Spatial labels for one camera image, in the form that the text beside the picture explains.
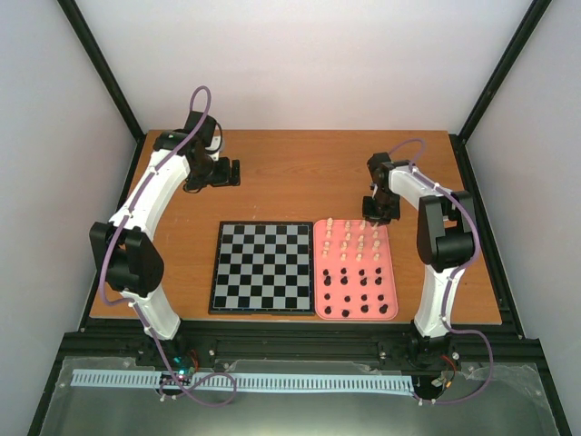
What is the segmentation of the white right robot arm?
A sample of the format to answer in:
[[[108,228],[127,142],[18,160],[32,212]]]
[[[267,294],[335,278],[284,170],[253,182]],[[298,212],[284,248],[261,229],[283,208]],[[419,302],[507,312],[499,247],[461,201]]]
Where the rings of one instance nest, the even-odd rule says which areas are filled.
[[[459,281],[479,253],[473,198],[466,191],[442,187],[412,162],[393,161],[387,153],[373,154],[367,167],[372,194],[362,201],[365,220],[379,225],[398,220],[402,200],[418,213],[416,245],[425,272],[407,359],[426,368],[449,350]]]

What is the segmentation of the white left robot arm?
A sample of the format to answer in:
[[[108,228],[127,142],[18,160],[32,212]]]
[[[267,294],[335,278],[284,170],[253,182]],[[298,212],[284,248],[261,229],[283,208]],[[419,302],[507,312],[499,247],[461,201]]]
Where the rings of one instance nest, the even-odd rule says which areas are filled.
[[[191,173],[187,151],[179,147],[186,139],[195,137],[177,131],[161,133],[123,205],[108,222],[96,222],[90,230],[102,302],[134,309],[145,334],[159,340],[158,356],[172,366],[187,359],[189,343],[177,335],[181,319],[163,290],[164,263],[153,239],[169,201]]]

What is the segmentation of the pink piece tray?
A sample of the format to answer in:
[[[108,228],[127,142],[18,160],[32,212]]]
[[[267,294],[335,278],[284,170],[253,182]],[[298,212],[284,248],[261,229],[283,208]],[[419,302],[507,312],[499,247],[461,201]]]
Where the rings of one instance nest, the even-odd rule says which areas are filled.
[[[335,219],[332,227],[327,220],[313,226],[314,302],[317,315],[325,321],[334,322],[388,322],[399,311],[395,285],[389,234],[387,228],[367,222],[364,230],[359,229],[362,220]],[[351,227],[345,230],[345,222]],[[327,230],[332,236],[326,239]],[[345,240],[345,233],[351,239]],[[328,251],[324,242],[330,242]],[[375,274],[381,267],[382,273]],[[347,268],[345,276],[341,268]],[[330,276],[322,274],[328,269]],[[359,270],[366,275],[359,277]]]

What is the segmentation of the black white chessboard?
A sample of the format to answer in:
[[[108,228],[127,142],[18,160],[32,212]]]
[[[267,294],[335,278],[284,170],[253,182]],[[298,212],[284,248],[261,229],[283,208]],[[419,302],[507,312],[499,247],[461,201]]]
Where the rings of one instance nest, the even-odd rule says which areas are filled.
[[[220,223],[210,314],[314,313],[312,222]]]

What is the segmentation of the black aluminium frame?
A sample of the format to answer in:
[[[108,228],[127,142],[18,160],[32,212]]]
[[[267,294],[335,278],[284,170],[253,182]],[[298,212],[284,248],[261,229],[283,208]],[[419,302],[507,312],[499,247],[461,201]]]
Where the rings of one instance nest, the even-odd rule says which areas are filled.
[[[78,4],[75,1],[62,1],[59,5],[136,142],[128,173],[130,176],[134,176],[138,159],[143,154],[145,134]],[[487,275],[491,281],[502,320],[499,326],[480,324],[478,329],[486,334],[491,341],[497,361],[533,362],[536,364],[540,371],[539,378],[543,386],[543,393],[547,396],[556,430],[561,435],[568,435],[571,430],[558,398],[542,346],[538,340],[526,336],[517,313],[516,303],[507,281],[505,268],[500,259],[497,242],[492,234],[467,151],[468,139],[476,130],[478,123],[549,6],[548,1],[534,1],[530,4],[477,102],[470,111],[466,122],[458,134],[449,136],[448,144],[454,154],[455,166],[463,186],[475,196],[476,221],[482,237],[481,246],[487,266]],[[409,327],[404,324],[396,324],[391,327],[357,324],[350,327],[341,327],[338,324],[316,326],[307,322],[243,322],[240,326],[234,326],[232,322],[188,321],[185,324],[188,338],[206,340],[216,337],[225,344],[232,344],[234,354],[237,357],[250,356],[254,359],[263,358],[267,361],[280,357],[284,361],[290,362],[311,362],[318,357],[329,361],[355,358],[362,362],[381,363],[390,368],[394,368],[396,363],[380,354],[371,355],[371,348],[384,343],[402,345],[408,330]],[[137,331],[135,321],[115,319],[93,321],[89,313],[84,312],[78,330],[68,332],[63,337],[28,431],[29,434],[38,435],[49,429],[48,416],[58,401],[56,395],[59,389],[57,377],[63,369],[66,358],[127,357],[137,353],[137,346],[143,341],[143,337],[143,334]]]

